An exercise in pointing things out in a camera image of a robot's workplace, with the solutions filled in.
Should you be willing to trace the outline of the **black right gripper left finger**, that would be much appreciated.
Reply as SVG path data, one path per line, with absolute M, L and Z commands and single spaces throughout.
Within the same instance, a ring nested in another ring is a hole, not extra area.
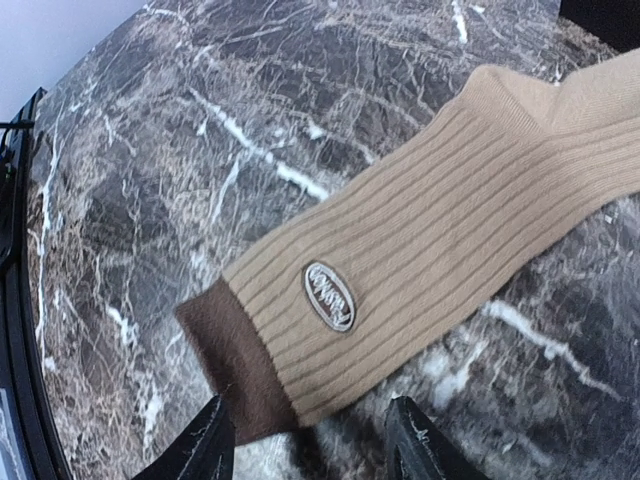
M 214 395 L 171 445 L 133 480 L 231 480 L 235 429 Z

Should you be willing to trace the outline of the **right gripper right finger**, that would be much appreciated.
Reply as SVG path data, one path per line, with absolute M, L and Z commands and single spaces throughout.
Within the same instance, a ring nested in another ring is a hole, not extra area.
M 385 429 L 388 479 L 488 480 L 408 396 L 390 401 Z

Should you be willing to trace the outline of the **brown sock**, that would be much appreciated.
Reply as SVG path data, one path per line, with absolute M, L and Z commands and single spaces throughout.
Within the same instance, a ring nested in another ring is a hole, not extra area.
M 429 125 L 176 311 L 240 445 L 353 403 L 639 188 L 639 54 L 483 65 Z

